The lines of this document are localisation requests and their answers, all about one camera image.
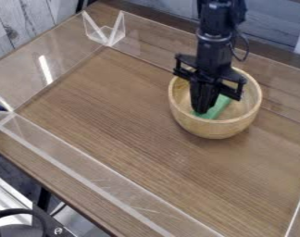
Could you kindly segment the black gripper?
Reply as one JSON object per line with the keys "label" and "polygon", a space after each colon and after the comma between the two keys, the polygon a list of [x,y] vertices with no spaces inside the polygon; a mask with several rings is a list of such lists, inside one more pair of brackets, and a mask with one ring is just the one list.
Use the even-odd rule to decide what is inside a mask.
{"label": "black gripper", "polygon": [[191,108],[204,113],[222,94],[239,101],[244,77],[231,68],[234,56],[232,34],[212,37],[196,34],[195,55],[175,55],[174,75],[190,83]]}

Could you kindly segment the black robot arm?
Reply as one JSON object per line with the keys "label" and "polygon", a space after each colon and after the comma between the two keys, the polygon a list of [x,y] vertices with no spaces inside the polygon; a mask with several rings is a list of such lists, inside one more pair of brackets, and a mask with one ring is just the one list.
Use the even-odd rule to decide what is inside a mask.
{"label": "black robot arm", "polygon": [[196,0],[199,26],[195,55],[175,55],[174,75],[190,83],[191,108],[206,114],[219,95],[239,101],[244,77],[231,67],[238,26],[244,22],[244,0]]}

